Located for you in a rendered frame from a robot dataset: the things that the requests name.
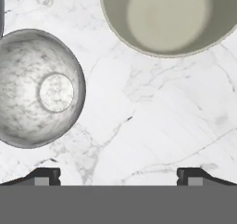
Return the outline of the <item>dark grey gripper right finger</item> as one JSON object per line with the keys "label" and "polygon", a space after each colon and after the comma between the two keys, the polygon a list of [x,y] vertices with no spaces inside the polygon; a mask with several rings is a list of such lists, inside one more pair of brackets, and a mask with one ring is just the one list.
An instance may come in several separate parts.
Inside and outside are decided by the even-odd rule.
{"label": "dark grey gripper right finger", "polygon": [[202,168],[177,168],[177,177],[178,186],[237,186],[237,183],[211,176]]}

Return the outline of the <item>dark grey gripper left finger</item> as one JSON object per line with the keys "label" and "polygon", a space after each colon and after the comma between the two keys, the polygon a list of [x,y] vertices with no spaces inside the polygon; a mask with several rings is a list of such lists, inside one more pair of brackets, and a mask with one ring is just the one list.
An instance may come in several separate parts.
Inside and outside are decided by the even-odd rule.
{"label": "dark grey gripper left finger", "polygon": [[2,186],[60,186],[60,168],[36,168],[25,177],[2,183]]}

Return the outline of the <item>beige grey bowl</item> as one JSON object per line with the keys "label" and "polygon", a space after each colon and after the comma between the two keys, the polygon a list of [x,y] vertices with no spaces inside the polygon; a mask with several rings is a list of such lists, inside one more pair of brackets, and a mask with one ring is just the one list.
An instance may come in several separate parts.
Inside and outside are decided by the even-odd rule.
{"label": "beige grey bowl", "polygon": [[110,30],[149,56],[186,57],[237,30],[237,0],[100,0]]}

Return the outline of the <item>grey marbled bowl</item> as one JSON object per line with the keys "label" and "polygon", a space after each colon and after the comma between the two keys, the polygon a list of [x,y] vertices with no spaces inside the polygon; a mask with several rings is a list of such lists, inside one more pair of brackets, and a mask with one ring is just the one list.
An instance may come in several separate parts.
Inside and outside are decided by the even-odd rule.
{"label": "grey marbled bowl", "polygon": [[0,141],[45,146],[76,123],[86,83],[81,64],[54,35],[12,31],[0,40]]}

